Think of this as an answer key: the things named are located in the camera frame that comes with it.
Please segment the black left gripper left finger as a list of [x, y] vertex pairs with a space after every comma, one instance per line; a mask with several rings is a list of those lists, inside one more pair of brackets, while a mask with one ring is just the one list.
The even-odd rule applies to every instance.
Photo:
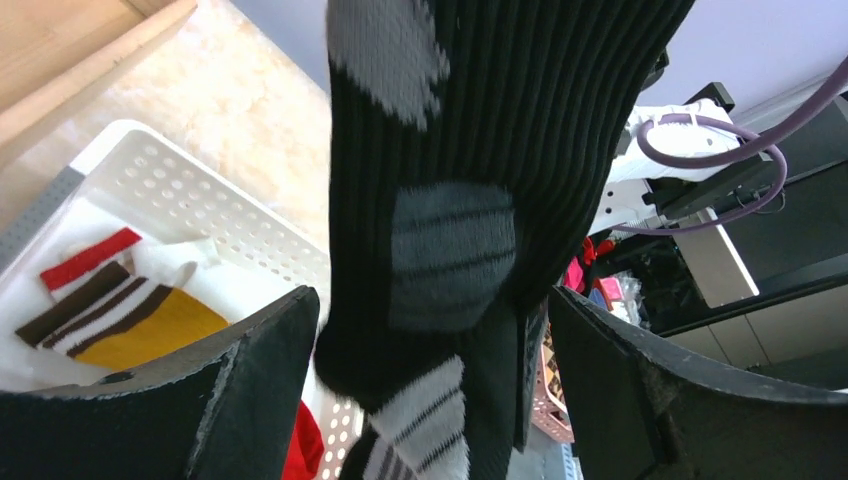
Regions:
[[278, 479], [320, 303], [249, 318], [89, 386], [1, 396], [5, 479]]

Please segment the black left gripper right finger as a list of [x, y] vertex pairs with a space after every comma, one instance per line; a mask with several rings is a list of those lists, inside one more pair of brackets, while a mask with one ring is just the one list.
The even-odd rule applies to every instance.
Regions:
[[843, 479], [847, 397], [680, 347], [563, 287], [548, 313], [588, 479]]

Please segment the mustard yellow sock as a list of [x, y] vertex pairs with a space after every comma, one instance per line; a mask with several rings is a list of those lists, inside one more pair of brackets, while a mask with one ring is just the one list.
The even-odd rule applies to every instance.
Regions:
[[112, 261], [16, 330], [27, 345], [113, 371], [161, 358], [229, 326], [181, 289]]

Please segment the black sock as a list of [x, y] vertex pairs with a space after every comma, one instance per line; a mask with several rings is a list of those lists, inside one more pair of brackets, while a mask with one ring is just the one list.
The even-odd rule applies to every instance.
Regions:
[[329, 318], [344, 479], [503, 479], [535, 316], [688, 1], [331, 1]]

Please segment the red sock white cuff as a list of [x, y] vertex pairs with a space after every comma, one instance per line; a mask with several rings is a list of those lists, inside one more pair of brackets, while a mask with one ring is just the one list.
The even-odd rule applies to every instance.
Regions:
[[97, 260], [105, 259], [106, 256], [105, 253], [97, 254], [91, 250], [85, 250], [73, 255], [65, 264], [42, 273], [41, 277], [48, 286], [56, 288], [63, 281], [71, 281], [74, 274], [82, 274], [93, 268]]

